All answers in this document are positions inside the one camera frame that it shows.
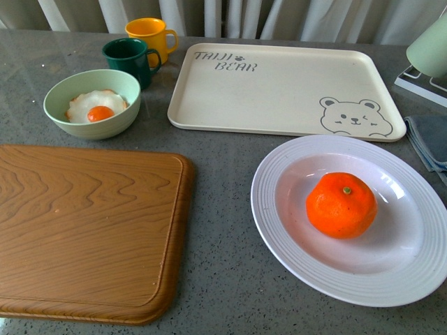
bear drawing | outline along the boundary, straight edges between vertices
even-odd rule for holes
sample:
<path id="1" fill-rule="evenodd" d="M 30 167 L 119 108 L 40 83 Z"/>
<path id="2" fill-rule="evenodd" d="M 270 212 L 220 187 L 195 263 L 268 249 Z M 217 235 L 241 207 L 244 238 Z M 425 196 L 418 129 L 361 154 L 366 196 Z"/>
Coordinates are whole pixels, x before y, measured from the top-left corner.
<path id="1" fill-rule="evenodd" d="M 393 126 L 383 118 L 380 105 L 375 101 L 340 102 L 326 97 L 320 100 L 320 105 L 324 107 L 321 125 L 334 134 L 387 137 L 393 132 Z"/>

egg white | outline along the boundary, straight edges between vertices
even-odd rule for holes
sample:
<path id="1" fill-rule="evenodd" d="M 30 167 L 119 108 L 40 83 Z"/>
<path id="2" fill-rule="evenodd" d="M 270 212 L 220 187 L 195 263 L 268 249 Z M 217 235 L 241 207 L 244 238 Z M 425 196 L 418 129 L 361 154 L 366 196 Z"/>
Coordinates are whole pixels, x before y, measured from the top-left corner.
<path id="1" fill-rule="evenodd" d="M 127 108 L 127 103 L 112 90 L 92 91 L 71 100 L 65 115 L 72 124 L 90 124 L 87 114 L 96 106 L 109 107 L 117 115 Z"/>

fried egg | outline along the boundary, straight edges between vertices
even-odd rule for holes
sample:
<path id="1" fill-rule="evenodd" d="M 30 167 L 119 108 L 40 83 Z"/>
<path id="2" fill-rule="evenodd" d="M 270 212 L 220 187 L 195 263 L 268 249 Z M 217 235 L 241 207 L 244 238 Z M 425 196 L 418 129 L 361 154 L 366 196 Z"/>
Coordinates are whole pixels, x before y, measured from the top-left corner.
<path id="1" fill-rule="evenodd" d="M 126 101 L 111 89 L 80 94 L 70 101 L 66 118 L 73 124 L 89 124 L 123 112 Z"/>

orange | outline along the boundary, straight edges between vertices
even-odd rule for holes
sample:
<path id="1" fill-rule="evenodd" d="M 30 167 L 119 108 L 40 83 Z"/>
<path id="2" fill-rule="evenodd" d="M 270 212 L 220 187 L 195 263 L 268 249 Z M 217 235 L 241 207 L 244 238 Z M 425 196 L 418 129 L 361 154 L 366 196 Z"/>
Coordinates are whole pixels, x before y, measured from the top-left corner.
<path id="1" fill-rule="evenodd" d="M 322 233 L 336 239 L 363 234 L 377 215 L 377 201 L 361 179 L 346 172 L 321 177 L 306 199 L 307 217 Z"/>

mug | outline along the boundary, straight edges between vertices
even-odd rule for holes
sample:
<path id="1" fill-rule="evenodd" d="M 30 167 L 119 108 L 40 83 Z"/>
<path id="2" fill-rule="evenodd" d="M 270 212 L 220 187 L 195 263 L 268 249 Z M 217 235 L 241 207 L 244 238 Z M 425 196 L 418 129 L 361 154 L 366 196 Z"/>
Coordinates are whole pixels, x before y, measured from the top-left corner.
<path id="1" fill-rule="evenodd" d="M 176 50 L 179 45 L 177 33 L 172 29 L 166 29 L 166 23 L 163 20 L 154 17 L 144 17 L 130 21 L 126 25 L 126 32 L 129 37 L 140 38 L 144 40 L 150 48 L 157 50 L 160 54 L 162 64 L 168 60 L 168 55 Z M 172 47 L 168 47 L 166 39 L 167 35 L 173 35 L 175 38 Z M 149 64 L 151 67 L 155 66 L 155 55 L 149 55 Z"/>
<path id="2" fill-rule="evenodd" d="M 149 67 L 147 55 L 158 58 L 153 69 Z M 161 67 L 160 54 L 155 49 L 147 49 L 147 44 L 137 38 L 120 38 L 103 46 L 103 55 L 109 67 L 134 76 L 145 89 L 152 82 L 152 76 Z"/>
<path id="3" fill-rule="evenodd" d="M 408 47 L 406 57 L 411 65 L 424 75 L 447 75 L 447 13 Z"/>

